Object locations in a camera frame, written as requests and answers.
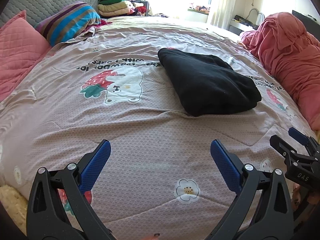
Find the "cartoon print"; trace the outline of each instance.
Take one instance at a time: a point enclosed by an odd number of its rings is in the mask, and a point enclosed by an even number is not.
[[[282,111],[286,111],[286,108],[284,107],[284,105],[279,101],[280,98],[278,98],[276,95],[274,95],[270,89],[267,89],[267,94],[270,97],[270,99],[276,103],[276,105],[282,110]]]
[[[107,77],[111,75],[116,76],[118,73],[110,69],[93,76],[82,86],[80,93],[84,93],[86,98],[99,97],[101,92],[113,83],[107,80]]]
[[[270,159],[264,159],[260,164],[260,171],[273,172],[274,167]]]
[[[116,68],[117,76],[109,76],[108,81],[113,82],[107,88],[106,104],[119,101],[129,101],[132,103],[140,101],[142,94],[142,73],[135,67]]]
[[[69,203],[69,201],[67,199],[66,192],[63,189],[58,189],[58,193],[59,193],[59,196],[60,196],[60,199],[61,199],[61,202],[62,202],[64,210],[65,211],[70,211],[70,213],[74,216],[75,214],[73,213],[73,211],[71,209],[70,203]],[[91,193],[91,191],[86,191],[84,193],[84,197],[87,199],[88,203],[91,205],[91,203],[92,203],[92,193]]]
[[[85,82],[80,93],[84,93],[85,98],[98,98],[106,91],[107,105],[120,101],[135,103],[140,101],[141,82],[142,73],[138,68],[121,66],[93,76]]]
[[[200,189],[191,179],[181,179],[175,188],[174,195],[182,203],[191,203],[199,199]]]
[[[99,47],[94,47],[94,48],[91,49],[91,52],[97,52],[97,51],[99,51],[99,50],[100,50]]]

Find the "pink bedsheet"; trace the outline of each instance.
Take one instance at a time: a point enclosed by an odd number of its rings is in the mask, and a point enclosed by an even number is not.
[[[320,130],[319,41],[300,20],[284,12],[270,15],[257,31],[240,36],[298,104],[311,128]]]
[[[46,39],[26,21],[26,11],[18,13],[0,29],[0,102],[50,48]]]

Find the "striped pillow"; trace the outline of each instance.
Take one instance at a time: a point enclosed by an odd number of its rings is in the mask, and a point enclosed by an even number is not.
[[[84,2],[75,2],[36,26],[51,46],[78,36],[88,25],[101,23],[99,14]]]

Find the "stack of clothes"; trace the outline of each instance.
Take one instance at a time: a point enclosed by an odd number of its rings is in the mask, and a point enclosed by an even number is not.
[[[141,0],[100,0],[98,9],[102,18],[145,16],[147,11]]]
[[[194,3],[191,3],[189,6],[190,9],[194,10],[194,11],[199,11],[205,14],[209,14],[210,12],[210,6],[209,5],[196,5]]]

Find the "screw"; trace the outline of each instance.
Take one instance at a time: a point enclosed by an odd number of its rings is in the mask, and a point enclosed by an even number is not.
[[[76,164],[75,163],[70,163],[69,165],[68,165],[68,170],[74,170],[75,168],[76,168]]]
[[[280,169],[276,169],[276,170],[275,170],[275,173],[278,174],[278,175],[281,175],[281,174],[282,174],[282,171],[281,171]]]
[[[252,171],[253,170],[253,166],[251,164],[246,164],[244,167],[248,171]]]
[[[41,167],[39,170],[38,170],[38,173],[39,174],[42,174],[45,172],[45,167]]]

